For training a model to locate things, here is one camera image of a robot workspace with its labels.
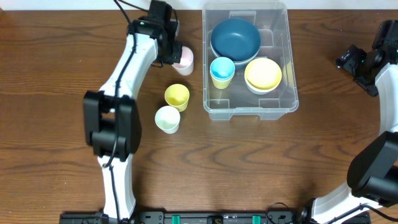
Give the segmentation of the pink plastic cup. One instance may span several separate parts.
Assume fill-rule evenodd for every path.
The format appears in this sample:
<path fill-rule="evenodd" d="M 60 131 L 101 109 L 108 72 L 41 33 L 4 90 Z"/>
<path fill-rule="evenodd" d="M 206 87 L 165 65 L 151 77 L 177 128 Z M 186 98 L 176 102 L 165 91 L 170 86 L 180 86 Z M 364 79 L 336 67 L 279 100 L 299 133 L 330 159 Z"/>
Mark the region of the pink plastic cup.
<path fill-rule="evenodd" d="M 182 56 L 179 63 L 173 63 L 173 68 L 181 75 L 188 76 L 193 72 L 194 56 L 191 49 L 186 46 L 182 47 Z"/>

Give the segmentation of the yellow cup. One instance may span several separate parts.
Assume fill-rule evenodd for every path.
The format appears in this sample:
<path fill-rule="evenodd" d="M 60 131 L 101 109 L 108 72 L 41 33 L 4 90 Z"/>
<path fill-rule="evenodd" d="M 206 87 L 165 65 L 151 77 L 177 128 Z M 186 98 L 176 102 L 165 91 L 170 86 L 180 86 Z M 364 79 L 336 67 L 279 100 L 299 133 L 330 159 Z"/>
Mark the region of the yellow cup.
<path fill-rule="evenodd" d="M 231 81 L 233 79 L 233 76 L 230 76 L 228 78 L 218 78 L 218 77 L 215 77 L 214 75 L 211 75 L 211 79 L 213 81 L 214 86 L 217 89 L 222 90 L 229 86 L 229 84 L 231 83 Z"/>
<path fill-rule="evenodd" d="M 188 88 L 182 84 L 170 85 L 164 93 L 167 104 L 173 106 L 179 112 L 187 109 L 189 97 L 190 92 Z"/>

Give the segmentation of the light blue plastic cup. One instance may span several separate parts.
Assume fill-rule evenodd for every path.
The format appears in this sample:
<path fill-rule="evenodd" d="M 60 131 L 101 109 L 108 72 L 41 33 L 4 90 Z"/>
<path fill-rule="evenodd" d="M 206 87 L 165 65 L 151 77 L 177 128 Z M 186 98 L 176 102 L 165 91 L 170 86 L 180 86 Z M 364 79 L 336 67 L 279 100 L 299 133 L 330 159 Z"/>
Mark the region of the light blue plastic cup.
<path fill-rule="evenodd" d="M 212 61 L 210 72 L 216 79 L 226 80 L 234 75 L 235 64 L 227 57 L 218 57 Z"/>

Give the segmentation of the white plastic cup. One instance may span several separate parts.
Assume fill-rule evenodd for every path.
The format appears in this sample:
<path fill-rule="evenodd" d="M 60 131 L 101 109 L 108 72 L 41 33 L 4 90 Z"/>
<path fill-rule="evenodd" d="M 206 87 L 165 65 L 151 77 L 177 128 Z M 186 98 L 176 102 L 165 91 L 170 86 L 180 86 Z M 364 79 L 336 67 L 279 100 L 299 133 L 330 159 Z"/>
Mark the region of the white plastic cup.
<path fill-rule="evenodd" d="M 155 114 L 155 123 L 163 132 L 174 134 L 180 125 L 180 113 L 173 106 L 163 106 Z"/>

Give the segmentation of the dark blue bowl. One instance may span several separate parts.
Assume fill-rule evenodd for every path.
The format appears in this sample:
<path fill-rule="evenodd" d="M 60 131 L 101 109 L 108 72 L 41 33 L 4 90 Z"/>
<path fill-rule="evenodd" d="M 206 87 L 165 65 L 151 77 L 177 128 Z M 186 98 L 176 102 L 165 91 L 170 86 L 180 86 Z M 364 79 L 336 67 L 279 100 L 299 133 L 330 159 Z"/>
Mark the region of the dark blue bowl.
<path fill-rule="evenodd" d="M 212 30 L 210 45 L 215 56 L 243 62 L 258 54 L 261 35 L 249 21 L 230 18 L 221 21 Z"/>
<path fill-rule="evenodd" d="M 234 61 L 234 65 L 235 65 L 235 70 L 242 70 L 245 69 L 247 64 L 253 60 L 253 58 L 256 55 L 253 55 L 252 57 L 246 59 L 246 60 L 242 60 L 242 61 Z"/>

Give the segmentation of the yellow bowl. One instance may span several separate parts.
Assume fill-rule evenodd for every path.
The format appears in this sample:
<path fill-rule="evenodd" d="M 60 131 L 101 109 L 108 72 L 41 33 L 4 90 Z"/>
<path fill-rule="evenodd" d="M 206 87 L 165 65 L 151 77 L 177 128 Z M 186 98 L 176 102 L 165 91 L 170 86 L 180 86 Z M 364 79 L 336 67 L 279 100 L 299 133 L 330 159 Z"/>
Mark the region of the yellow bowl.
<path fill-rule="evenodd" d="M 271 90 L 282 81 L 282 70 L 269 58 L 256 58 L 249 62 L 244 71 L 247 83 L 258 90 Z"/>

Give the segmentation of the white bowl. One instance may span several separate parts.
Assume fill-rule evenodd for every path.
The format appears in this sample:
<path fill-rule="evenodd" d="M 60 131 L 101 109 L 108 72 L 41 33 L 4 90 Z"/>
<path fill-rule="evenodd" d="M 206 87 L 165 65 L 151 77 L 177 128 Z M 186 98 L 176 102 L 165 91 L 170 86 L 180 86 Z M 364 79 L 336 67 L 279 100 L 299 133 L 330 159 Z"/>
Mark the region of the white bowl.
<path fill-rule="evenodd" d="M 273 90 L 275 90 L 277 88 L 277 85 L 276 85 L 275 87 L 270 88 L 268 90 L 262 90 L 262 89 L 258 89 L 256 87 L 254 87 L 253 85 L 251 85 L 250 82 L 247 80 L 247 78 L 245 78 L 244 81 L 246 82 L 246 85 L 247 85 L 248 89 L 251 92 L 253 92 L 254 94 L 257 94 L 257 95 L 265 95 L 265 94 L 267 94 L 267 93 L 269 93 L 269 92 L 271 92 L 271 91 L 273 91 Z"/>

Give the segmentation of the light grey-blue bowl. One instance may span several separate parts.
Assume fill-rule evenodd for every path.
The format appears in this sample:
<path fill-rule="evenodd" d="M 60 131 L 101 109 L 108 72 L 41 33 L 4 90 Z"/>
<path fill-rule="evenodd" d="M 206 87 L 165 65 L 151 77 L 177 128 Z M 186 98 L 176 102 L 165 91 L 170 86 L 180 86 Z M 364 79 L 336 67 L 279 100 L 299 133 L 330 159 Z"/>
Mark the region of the light grey-blue bowl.
<path fill-rule="evenodd" d="M 250 90 L 251 92 L 253 92 L 254 94 L 257 94 L 257 95 L 265 95 L 265 94 L 268 94 L 268 93 L 270 93 L 271 91 L 275 90 L 275 87 L 274 87 L 274 88 L 271 88 L 271 89 L 268 89 L 268 90 L 262 90 L 262 89 L 258 89 L 258 88 L 256 88 L 256 87 L 253 87 L 253 86 L 251 86 L 251 85 L 249 85 L 248 88 L 249 88 L 249 90 Z"/>

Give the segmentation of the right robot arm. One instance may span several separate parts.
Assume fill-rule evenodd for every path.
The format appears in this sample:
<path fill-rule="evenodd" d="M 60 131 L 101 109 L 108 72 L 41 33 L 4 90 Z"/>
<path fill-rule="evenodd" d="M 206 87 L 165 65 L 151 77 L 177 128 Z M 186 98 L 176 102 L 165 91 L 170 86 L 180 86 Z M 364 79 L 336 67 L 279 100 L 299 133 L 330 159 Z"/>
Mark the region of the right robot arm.
<path fill-rule="evenodd" d="M 397 21 L 381 23 L 372 50 L 351 45 L 335 60 L 369 95 L 379 98 L 379 136 L 349 165 L 346 182 L 309 201 L 295 223 L 370 223 L 369 212 L 397 204 Z"/>

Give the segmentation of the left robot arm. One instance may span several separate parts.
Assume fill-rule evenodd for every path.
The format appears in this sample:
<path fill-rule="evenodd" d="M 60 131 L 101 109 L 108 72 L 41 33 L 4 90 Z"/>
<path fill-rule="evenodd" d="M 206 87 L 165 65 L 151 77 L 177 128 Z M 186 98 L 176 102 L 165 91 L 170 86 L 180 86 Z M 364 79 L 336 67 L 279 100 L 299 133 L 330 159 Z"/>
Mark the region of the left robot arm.
<path fill-rule="evenodd" d="M 125 48 L 112 75 L 83 97 L 85 139 L 101 166 L 105 206 L 82 223 L 130 223 L 133 218 L 132 158 L 142 136 L 136 100 L 150 67 L 180 62 L 179 26 L 171 5 L 151 1 L 144 16 L 127 20 Z"/>

